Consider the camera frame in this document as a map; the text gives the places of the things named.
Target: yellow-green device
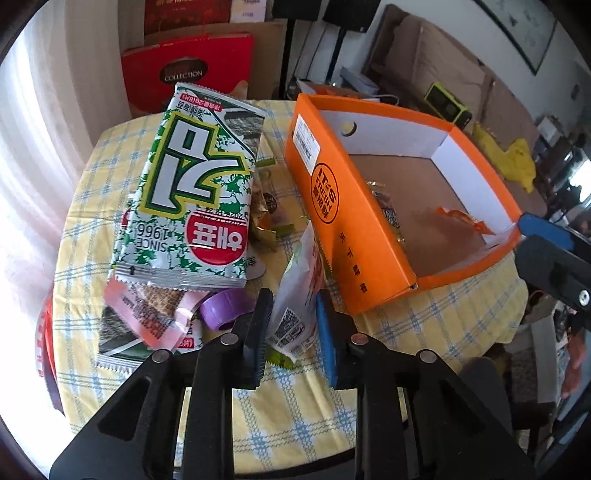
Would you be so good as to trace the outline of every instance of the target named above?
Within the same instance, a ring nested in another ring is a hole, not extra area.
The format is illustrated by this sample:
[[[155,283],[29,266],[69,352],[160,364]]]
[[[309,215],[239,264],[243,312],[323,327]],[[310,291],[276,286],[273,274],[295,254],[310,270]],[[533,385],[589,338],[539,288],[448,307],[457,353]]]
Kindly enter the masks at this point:
[[[455,124],[460,130],[464,130],[472,120],[470,110],[439,82],[431,84],[425,95],[425,102],[440,118]]]

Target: orange box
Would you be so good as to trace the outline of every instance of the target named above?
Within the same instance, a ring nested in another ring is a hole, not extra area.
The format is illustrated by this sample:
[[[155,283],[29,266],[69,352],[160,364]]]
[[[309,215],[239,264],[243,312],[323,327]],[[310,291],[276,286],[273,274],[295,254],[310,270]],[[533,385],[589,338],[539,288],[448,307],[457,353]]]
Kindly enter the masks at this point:
[[[471,277],[517,244],[521,211],[454,125],[364,100],[300,94],[285,159],[349,313]],[[405,242],[374,199],[379,184]],[[436,212],[462,210],[495,235]]]

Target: sofa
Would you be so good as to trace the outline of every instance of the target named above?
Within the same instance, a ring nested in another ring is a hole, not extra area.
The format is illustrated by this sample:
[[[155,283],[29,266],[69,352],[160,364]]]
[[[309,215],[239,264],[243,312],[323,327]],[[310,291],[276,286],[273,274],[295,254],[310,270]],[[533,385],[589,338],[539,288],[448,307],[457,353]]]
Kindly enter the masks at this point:
[[[385,8],[363,73],[397,95],[402,106],[427,113],[433,111],[423,98],[433,82],[441,82],[472,112],[464,132],[470,136],[480,122],[503,150],[525,138],[532,151],[540,136],[527,109],[491,69],[455,38],[395,5]],[[544,216],[546,204],[537,191],[505,184],[523,211]]]

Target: picture frame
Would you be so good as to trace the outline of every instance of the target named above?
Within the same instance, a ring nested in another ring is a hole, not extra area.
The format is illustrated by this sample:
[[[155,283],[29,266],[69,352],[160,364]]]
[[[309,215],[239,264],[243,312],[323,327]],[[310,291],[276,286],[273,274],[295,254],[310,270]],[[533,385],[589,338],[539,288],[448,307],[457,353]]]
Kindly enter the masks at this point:
[[[541,0],[475,0],[494,20],[536,75],[558,21]]]

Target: orange round logo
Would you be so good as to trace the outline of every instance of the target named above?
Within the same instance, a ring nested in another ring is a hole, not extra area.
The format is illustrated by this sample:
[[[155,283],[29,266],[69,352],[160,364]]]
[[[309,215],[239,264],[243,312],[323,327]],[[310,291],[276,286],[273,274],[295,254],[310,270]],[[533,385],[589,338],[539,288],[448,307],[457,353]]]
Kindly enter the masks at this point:
[[[312,172],[312,203],[320,220],[332,223],[339,210],[339,188],[335,174],[326,163],[318,163]]]

